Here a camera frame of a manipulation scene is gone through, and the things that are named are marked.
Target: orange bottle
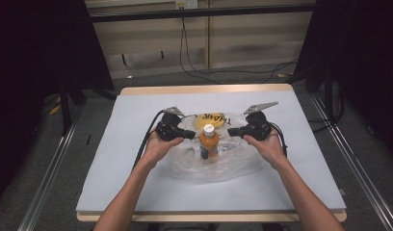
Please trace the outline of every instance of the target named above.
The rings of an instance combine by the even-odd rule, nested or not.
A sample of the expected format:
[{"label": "orange bottle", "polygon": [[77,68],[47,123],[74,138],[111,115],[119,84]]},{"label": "orange bottle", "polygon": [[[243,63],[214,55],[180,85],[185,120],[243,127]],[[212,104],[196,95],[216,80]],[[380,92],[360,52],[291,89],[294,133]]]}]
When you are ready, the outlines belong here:
[{"label": "orange bottle", "polygon": [[200,156],[206,160],[218,156],[218,143],[220,142],[220,135],[215,132],[215,127],[212,124],[203,126],[203,132],[199,135],[200,142]]}]

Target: metal rail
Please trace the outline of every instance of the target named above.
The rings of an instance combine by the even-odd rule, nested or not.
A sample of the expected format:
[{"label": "metal rail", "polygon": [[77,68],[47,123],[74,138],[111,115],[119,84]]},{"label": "metal rail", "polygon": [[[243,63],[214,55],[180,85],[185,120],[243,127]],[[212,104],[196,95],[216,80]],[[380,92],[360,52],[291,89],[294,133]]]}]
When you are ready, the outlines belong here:
[{"label": "metal rail", "polygon": [[[313,94],[311,98],[320,116],[323,119],[328,119],[328,114],[325,111],[325,105],[320,96]],[[380,217],[380,220],[385,226],[385,229],[388,231],[393,231],[393,212],[391,211],[391,208],[383,199],[382,195],[377,190],[374,183],[371,181],[367,172],[364,170],[361,163],[354,155],[353,150],[347,143],[338,126],[336,124],[331,124],[328,121],[326,122],[326,124],[328,125],[328,130],[330,131],[332,137],[337,143],[341,153],[346,159],[347,164],[352,170],[359,186],[366,194],[377,215]]]},{"label": "metal rail", "polygon": [[240,14],[260,14],[260,13],[300,13],[312,12],[315,4],[298,4],[298,5],[278,5],[267,7],[248,7],[248,8],[206,8],[183,11],[161,11],[145,13],[100,13],[91,14],[89,18],[80,18],[90,20],[91,22],[113,22],[113,21],[134,21],[164,18],[181,18],[181,17],[204,17],[204,16],[225,16]]},{"label": "metal rail", "polygon": [[47,169],[40,186],[38,188],[37,193],[31,204],[29,205],[28,211],[26,212],[25,216],[23,217],[18,231],[32,231],[35,228],[35,225],[38,222],[38,218],[40,212],[43,208],[43,205],[46,201],[47,196],[49,195],[50,189],[52,187],[53,181],[55,180],[56,173],[58,172],[59,166],[62,163],[62,159],[66,154],[67,148],[70,144],[70,141],[73,137],[74,131],[76,129],[76,123],[79,121],[80,115],[83,112],[84,106],[78,107],[76,110],[76,118],[73,120],[69,130],[67,133],[61,138],[61,141],[56,149],[55,155],[53,156],[52,162]]}]

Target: hand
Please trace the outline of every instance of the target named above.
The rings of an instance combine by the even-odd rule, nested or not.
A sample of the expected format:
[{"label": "hand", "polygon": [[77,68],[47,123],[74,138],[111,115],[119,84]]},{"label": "hand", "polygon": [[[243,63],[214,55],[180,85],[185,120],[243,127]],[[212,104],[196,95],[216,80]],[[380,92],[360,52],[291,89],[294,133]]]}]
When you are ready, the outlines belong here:
[{"label": "hand", "polygon": [[253,145],[259,151],[260,155],[269,162],[273,168],[277,169],[281,161],[287,160],[275,129],[272,130],[269,137],[263,141],[257,141],[254,137],[244,135],[244,140]]},{"label": "hand", "polygon": [[155,131],[151,132],[141,160],[147,161],[151,167],[155,167],[157,162],[163,159],[170,148],[183,142],[183,138],[176,138],[172,141],[161,140]]}]

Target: clear plastic bag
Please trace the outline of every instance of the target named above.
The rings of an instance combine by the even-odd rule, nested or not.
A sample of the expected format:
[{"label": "clear plastic bag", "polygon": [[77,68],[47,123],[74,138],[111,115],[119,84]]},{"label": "clear plastic bag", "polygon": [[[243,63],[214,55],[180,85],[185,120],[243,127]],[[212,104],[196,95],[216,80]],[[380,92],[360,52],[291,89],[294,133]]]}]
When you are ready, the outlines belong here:
[{"label": "clear plastic bag", "polygon": [[200,156],[200,143],[198,136],[202,132],[201,126],[196,122],[200,118],[196,115],[182,119],[178,127],[193,130],[196,138],[184,140],[173,147],[167,154],[166,160],[175,177],[186,179],[195,183],[210,183],[230,180],[247,174],[252,174],[262,168],[261,160],[256,148],[239,138],[229,137],[228,128],[245,126],[245,116],[241,114],[223,114],[219,118],[222,124],[216,128],[220,135],[218,144],[218,157],[202,159]]}]

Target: white table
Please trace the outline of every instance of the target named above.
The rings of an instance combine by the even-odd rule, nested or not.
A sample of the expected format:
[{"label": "white table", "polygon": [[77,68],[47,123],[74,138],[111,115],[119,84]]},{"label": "white table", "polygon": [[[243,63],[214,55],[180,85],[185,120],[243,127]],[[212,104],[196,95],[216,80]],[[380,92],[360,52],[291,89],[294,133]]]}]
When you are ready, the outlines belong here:
[{"label": "white table", "polygon": [[[288,145],[288,159],[336,217],[346,205],[289,85],[127,88],[116,101],[77,205],[77,217],[96,221],[128,177],[151,120],[177,106],[184,114],[242,113],[250,105],[277,101],[264,111]],[[133,221],[297,221],[278,174],[266,162],[260,171],[225,182],[192,184],[170,177],[162,161],[151,171]]]}]

